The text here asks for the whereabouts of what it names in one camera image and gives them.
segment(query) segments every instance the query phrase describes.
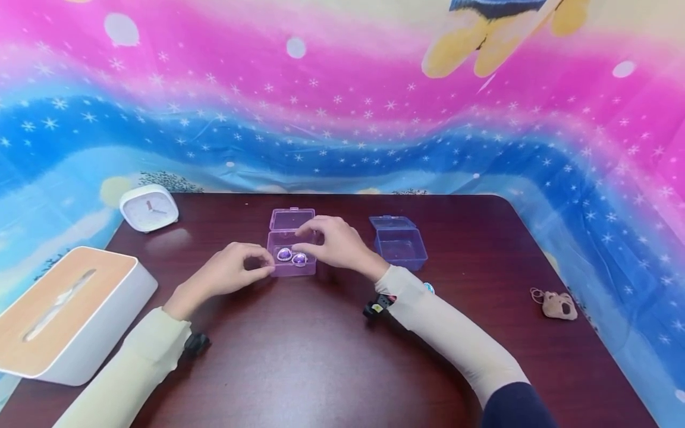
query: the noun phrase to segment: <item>yellow cartoon figure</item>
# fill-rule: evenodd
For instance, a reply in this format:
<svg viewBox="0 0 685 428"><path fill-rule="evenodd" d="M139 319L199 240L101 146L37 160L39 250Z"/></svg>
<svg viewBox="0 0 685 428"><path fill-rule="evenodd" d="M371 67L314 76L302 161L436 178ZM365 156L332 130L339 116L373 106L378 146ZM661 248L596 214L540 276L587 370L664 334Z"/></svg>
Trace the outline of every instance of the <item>yellow cartoon figure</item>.
<svg viewBox="0 0 685 428"><path fill-rule="evenodd" d="M448 76L478 51L474 72L497 70L520 43L551 21L555 36L577 31L590 0L452 0L451 28L428 48L421 68L428 77Z"/></svg>

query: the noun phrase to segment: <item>white alarm clock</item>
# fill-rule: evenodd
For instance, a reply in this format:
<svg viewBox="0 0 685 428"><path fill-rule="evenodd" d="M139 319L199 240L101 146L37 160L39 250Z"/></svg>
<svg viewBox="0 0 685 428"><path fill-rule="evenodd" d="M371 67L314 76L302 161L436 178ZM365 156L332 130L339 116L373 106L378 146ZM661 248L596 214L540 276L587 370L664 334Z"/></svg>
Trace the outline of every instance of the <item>white alarm clock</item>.
<svg viewBox="0 0 685 428"><path fill-rule="evenodd" d="M152 232L178 221L178 207L171 193L159 184L148 184L121 195L119 210L135 230Z"/></svg>

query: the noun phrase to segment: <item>colorful backdrop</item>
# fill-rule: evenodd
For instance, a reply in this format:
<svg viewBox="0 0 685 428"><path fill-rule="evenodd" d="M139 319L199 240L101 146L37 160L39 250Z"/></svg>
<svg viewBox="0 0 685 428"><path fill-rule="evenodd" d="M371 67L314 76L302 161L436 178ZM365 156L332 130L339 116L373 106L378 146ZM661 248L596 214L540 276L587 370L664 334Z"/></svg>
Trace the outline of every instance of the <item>colorful backdrop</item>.
<svg viewBox="0 0 685 428"><path fill-rule="evenodd" d="M105 246L140 184L498 194L654 418L682 426L685 3L0 10L0 310L70 248Z"/></svg>

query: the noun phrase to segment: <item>tissue box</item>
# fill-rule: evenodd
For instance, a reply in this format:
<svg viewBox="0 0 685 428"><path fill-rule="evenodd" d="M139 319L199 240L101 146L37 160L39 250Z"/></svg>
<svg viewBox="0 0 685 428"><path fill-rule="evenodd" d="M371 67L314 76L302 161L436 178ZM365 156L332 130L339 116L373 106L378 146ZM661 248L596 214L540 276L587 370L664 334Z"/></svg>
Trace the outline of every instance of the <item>tissue box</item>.
<svg viewBox="0 0 685 428"><path fill-rule="evenodd" d="M74 248L0 315L0 372L86 383L156 288L135 257Z"/></svg>
<svg viewBox="0 0 685 428"><path fill-rule="evenodd" d="M399 216L369 217L376 229L376 252L388 263L418 270L428 260L423 239L409 218Z"/></svg>
<svg viewBox="0 0 685 428"><path fill-rule="evenodd" d="M288 209L277 208L271 213L269 222L269 237L266 240L266 250L271 253L276 262L276 269L271 274L272 277L297 277L302 275L313 275L316 273L316 258L307 254L307 262L304 266L298 267L288 260L281 262L277 259L278 251L283 248L292 248L294 244L308 242L316 244L316 233L307 236L295 236L295 231L307 221L314 218L316 214L310 208L299 209L292 207Z"/></svg>

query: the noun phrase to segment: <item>black wrist strap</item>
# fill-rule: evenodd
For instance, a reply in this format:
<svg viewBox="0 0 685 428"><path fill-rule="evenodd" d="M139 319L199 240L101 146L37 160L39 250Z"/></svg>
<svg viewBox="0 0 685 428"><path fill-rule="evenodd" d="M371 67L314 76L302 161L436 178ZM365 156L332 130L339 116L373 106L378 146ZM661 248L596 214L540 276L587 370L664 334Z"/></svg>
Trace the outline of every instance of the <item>black wrist strap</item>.
<svg viewBox="0 0 685 428"><path fill-rule="evenodd" d="M375 320L383 311L388 309L395 302L395 299L395 296L376 294L376 300L368 302L366 306L364 306L362 313L369 320Z"/></svg>
<svg viewBox="0 0 685 428"><path fill-rule="evenodd" d="M207 348L211 344L212 341L209 339L209 337L205 336L202 333L193 333L186 340L184 349L189 354L189 356L199 357L200 355L202 355L202 353L204 353L204 351L207 350Z"/></svg>

